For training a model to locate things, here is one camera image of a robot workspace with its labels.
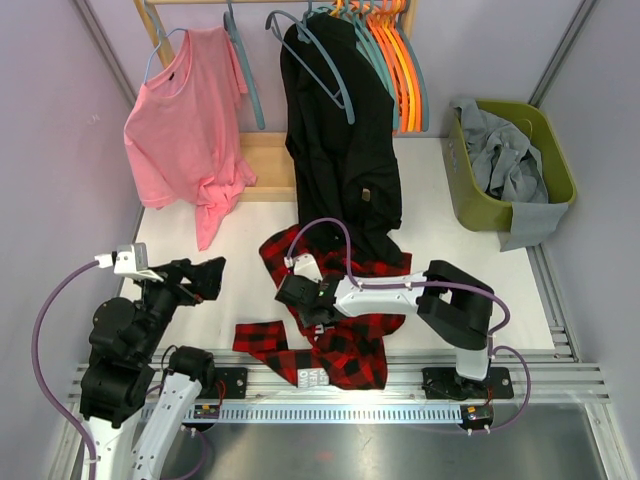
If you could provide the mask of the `red black plaid shirt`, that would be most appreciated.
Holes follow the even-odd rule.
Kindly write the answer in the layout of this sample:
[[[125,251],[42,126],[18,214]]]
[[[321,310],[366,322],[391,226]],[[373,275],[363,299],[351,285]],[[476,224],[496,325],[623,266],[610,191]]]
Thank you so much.
[[[284,257],[300,227],[293,225],[273,234],[260,247],[259,255],[274,284],[279,286],[287,269]],[[319,263],[321,274],[346,274],[346,247],[338,240],[336,250],[327,253],[310,243],[305,233],[297,242],[295,255],[310,253]],[[399,276],[410,273],[412,255],[401,252],[399,263],[365,260],[365,255],[352,247],[351,267],[355,276]],[[294,310],[288,308],[308,349],[291,349],[282,320],[237,324],[233,350],[245,352],[259,360],[284,380],[298,386],[303,369],[325,371],[330,385],[343,390],[384,389],[387,382],[387,360],[383,338],[396,332],[405,322],[404,315],[371,314],[348,318],[330,326],[305,327]]]

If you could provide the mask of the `teal plastic hanger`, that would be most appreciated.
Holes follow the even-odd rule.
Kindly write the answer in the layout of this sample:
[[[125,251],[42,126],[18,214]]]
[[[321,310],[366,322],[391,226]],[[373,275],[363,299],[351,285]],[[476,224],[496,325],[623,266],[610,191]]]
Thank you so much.
[[[256,126],[259,130],[264,130],[266,127],[264,113],[263,113],[259,95],[256,89],[256,84],[251,72],[250,63],[244,48],[244,44],[242,42],[238,27],[235,22],[233,1],[227,0],[226,5],[227,5],[227,11],[223,14],[224,28],[228,33],[232,46],[234,47],[236,56],[238,58],[238,61],[241,67],[242,74],[246,82],[247,93],[249,95],[251,105],[253,108]]]

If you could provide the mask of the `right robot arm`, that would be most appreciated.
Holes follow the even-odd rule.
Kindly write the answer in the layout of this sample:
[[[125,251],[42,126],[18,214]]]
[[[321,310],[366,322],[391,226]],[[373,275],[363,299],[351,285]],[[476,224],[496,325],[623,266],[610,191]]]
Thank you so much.
[[[303,273],[294,267],[280,282],[275,299],[293,308],[306,326],[332,325],[364,315],[417,315],[455,351],[455,366],[428,388],[432,398],[488,397],[495,388],[490,371],[493,335],[511,312],[494,290],[443,260],[424,272],[357,277]]]

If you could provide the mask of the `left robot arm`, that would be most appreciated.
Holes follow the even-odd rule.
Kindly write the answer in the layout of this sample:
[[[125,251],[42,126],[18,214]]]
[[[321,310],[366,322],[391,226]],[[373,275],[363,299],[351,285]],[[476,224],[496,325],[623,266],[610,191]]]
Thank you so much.
[[[141,289],[98,307],[89,336],[89,367],[81,380],[85,479],[158,479],[184,417],[215,388],[211,353],[189,346],[173,352],[146,427],[136,430],[155,371],[152,357],[181,306],[218,298],[226,260],[174,260],[144,269],[115,266]]]

